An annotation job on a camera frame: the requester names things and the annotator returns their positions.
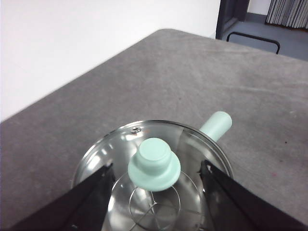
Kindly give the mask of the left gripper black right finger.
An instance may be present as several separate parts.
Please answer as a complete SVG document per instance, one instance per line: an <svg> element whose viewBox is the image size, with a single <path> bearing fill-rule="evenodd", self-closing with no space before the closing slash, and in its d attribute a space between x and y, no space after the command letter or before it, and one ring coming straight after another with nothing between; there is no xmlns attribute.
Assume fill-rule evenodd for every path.
<svg viewBox="0 0 308 231"><path fill-rule="evenodd" d="M208 160L199 170L217 231L306 231L307 225L254 195Z"/></svg>

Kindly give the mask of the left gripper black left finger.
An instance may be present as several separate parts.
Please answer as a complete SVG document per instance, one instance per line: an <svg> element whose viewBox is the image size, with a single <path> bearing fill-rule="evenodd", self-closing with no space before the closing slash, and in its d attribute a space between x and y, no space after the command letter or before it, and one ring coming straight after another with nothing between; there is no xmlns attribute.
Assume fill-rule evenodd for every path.
<svg viewBox="0 0 308 231"><path fill-rule="evenodd" d="M63 196L11 226L11 231L100 231L115 182L104 165Z"/></svg>

